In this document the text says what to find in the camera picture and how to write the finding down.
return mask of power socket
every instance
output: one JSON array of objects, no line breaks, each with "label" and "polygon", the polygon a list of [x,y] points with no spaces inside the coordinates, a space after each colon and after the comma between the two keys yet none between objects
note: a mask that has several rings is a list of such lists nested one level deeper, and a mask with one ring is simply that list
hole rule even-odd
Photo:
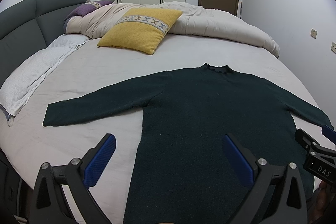
[{"label": "power socket", "polygon": [[331,45],[331,50],[336,53],[336,44],[334,42]]},{"label": "power socket", "polygon": [[314,29],[311,29],[310,36],[312,36],[313,38],[315,38],[315,39],[316,39],[316,37],[317,37],[317,31],[316,31],[316,30],[314,30]]}]

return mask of bed frame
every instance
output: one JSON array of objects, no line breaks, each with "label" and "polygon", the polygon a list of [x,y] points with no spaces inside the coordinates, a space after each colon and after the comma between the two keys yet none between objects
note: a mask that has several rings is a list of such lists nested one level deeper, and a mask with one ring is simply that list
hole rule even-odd
[{"label": "bed frame", "polygon": [[0,13],[0,87],[24,60],[64,33],[65,17],[87,0],[23,0]]}]

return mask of sweater collar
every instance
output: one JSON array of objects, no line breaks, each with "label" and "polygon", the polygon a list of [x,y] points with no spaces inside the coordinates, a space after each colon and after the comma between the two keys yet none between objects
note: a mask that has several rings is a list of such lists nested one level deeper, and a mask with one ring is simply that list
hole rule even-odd
[{"label": "sweater collar", "polygon": [[200,68],[203,70],[212,70],[214,72],[222,73],[222,74],[235,73],[235,71],[231,69],[228,65],[225,65],[223,67],[215,67],[215,66],[210,66],[209,64],[205,63]]}]

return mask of screw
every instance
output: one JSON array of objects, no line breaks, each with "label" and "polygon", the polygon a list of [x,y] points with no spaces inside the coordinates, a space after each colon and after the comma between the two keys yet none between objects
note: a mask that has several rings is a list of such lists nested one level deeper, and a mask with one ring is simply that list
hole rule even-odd
[{"label": "screw", "polygon": [[80,160],[79,158],[73,158],[73,159],[71,160],[71,164],[72,164],[72,165],[77,165],[80,161],[81,161],[81,160]]},{"label": "screw", "polygon": [[49,163],[45,162],[41,165],[42,169],[47,169],[49,167]]},{"label": "screw", "polygon": [[291,162],[291,163],[289,164],[289,167],[292,168],[292,169],[296,169],[296,164],[293,163],[293,162]]},{"label": "screw", "polygon": [[260,159],[258,159],[258,163],[259,163],[260,165],[266,165],[266,164],[267,164],[267,160],[265,160],[265,159],[263,159],[263,158],[260,158]]}]

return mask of hand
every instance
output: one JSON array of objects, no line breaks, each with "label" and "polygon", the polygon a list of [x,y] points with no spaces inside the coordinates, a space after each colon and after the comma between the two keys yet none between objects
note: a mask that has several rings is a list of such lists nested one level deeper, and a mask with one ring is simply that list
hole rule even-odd
[{"label": "hand", "polygon": [[321,181],[319,188],[321,189],[321,191],[317,195],[316,205],[315,205],[314,210],[309,216],[308,224],[313,223],[314,221],[318,220],[323,215],[323,209],[328,202],[327,192],[326,192],[327,183],[324,181]]}]

